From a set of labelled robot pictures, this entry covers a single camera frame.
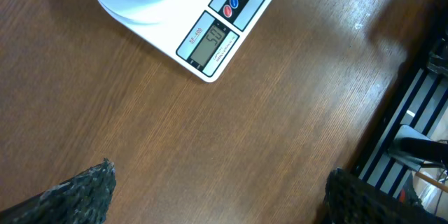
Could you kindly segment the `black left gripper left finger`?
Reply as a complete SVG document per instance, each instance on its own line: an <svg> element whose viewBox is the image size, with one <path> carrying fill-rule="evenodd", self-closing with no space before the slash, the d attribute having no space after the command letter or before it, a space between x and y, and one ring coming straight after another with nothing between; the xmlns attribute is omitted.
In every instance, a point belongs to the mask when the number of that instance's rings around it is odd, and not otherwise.
<svg viewBox="0 0 448 224"><path fill-rule="evenodd" d="M1 211L1 224L102 224L115 187L115 165L105 158L102 163Z"/></svg>

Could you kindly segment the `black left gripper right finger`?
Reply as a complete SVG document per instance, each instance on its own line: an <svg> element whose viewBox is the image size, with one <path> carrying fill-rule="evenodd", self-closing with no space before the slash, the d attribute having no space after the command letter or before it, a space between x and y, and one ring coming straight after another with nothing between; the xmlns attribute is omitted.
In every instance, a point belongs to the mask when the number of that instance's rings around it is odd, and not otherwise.
<svg viewBox="0 0 448 224"><path fill-rule="evenodd" d="M399 202L358 177L337 168L325 185L325 205L334 224L443 224L418 206Z"/></svg>

